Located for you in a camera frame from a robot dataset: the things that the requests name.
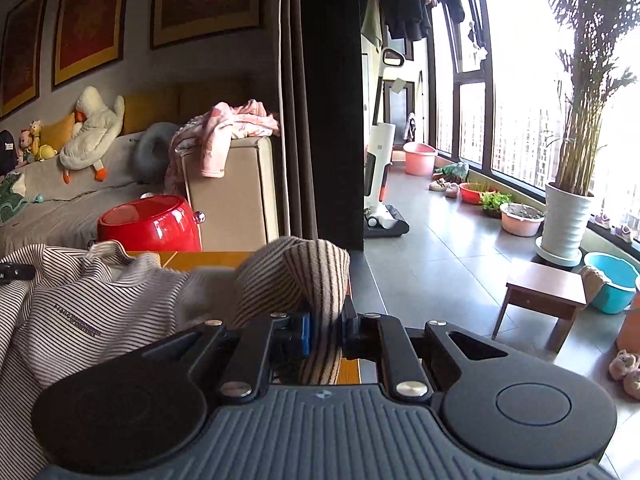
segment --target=blue plastic basin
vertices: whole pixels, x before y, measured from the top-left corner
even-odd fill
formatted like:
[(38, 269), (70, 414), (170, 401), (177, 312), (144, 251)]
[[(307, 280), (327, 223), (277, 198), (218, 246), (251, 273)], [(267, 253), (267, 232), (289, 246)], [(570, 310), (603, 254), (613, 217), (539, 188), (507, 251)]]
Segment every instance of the blue plastic basin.
[(636, 278), (640, 273), (625, 260), (605, 253), (588, 253), (584, 264), (600, 269), (611, 280), (603, 285), (591, 304), (605, 314), (622, 312), (636, 293)]

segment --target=white flower pot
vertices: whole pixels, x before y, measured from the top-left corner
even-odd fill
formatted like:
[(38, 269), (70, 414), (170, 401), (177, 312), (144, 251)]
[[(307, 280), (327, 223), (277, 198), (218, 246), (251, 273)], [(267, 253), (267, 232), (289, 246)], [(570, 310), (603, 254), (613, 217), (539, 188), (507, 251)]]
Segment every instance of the white flower pot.
[(545, 260), (573, 267), (580, 263), (580, 242), (587, 228), (593, 196), (567, 193), (546, 184), (546, 214), (536, 251)]

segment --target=gray wall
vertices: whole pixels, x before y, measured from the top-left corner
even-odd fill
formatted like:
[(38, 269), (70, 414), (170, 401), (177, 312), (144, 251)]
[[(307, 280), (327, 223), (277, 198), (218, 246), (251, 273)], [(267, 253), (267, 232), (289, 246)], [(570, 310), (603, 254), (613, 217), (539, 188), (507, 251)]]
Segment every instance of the gray wall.
[[(0, 30), (7, 13), (22, 0), (0, 0)], [(95, 86), (108, 105), (116, 95), (127, 94), (158, 84), (203, 80), (229, 73), (252, 73), (255, 98), (269, 110), (277, 111), (276, 63), (273, 51), (274, 0), (261, 0), (262, 29), (220, 34), (202, 40), (149, 49), (152, 0), (127, 0), (124, 59), (69, 84), (51, 90), (52, 50), (59, 0), (47, 0), (40, 50), (40, 98), (0, 120), (0, 130), (15, 137), (31, 121), (49, 124), (61, 119), (74, 107), (86, 86)]]

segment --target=white striped fabric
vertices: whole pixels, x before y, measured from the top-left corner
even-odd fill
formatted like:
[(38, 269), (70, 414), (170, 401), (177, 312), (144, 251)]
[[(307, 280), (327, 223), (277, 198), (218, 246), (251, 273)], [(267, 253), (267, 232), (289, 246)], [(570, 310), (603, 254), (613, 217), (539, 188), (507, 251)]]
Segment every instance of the white striped fabric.
[(30, 423), (44, 388), (207, 313), (241, 326), (263, 312), (295, 310), (304, 295), (313, 341), (296, 375), (304, 384), (337, 379), (349, 255), (329, 242), (280, 238), (237, 271), (189, 274), (161, 269), (155, 254), (133, 259), (118, 242), (89, 251), (32, 245), (2, 262), (31, 264), (36, 277), (0, 286), (0, 480), (31, 479), (46, 464)]
[(31, 431), (38, 394), (74, 372), (175, 330), (174, 301), (187, 275), (133, 260), (117, 242), (91, 250), (34, 245), (2, 262), (36, 278), (0, 286), (0, 479), (32, 479), (46, 464)]

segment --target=cordless vacuum cleaner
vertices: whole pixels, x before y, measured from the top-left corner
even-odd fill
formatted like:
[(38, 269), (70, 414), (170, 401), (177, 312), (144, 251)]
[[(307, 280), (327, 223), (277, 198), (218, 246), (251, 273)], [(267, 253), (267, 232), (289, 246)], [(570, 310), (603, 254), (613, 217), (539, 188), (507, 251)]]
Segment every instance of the cordless vacuum cleaner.
[(385, 195), (386, 178), (391, 166), (394, 124), (379, 123), (380, 96), (385, 79), (386, 67), (401, 69), (406, 60), (402, 54), (386, 47), (380, 55), (380, 70), (376, 89), (376, 103), (373, 109), (373, 126), (367, 146), (367, 160), (364, 173), (364, 237), (398, 237), (409, 232), (409, 224), (392, 205), (382, 203)]
[(46, 389), (36, 480), (611, 479), (597, 384), (445, 321), (342, 314), (378, 384), (271, 383), (308, 355), (303, 310), (210, 320)]

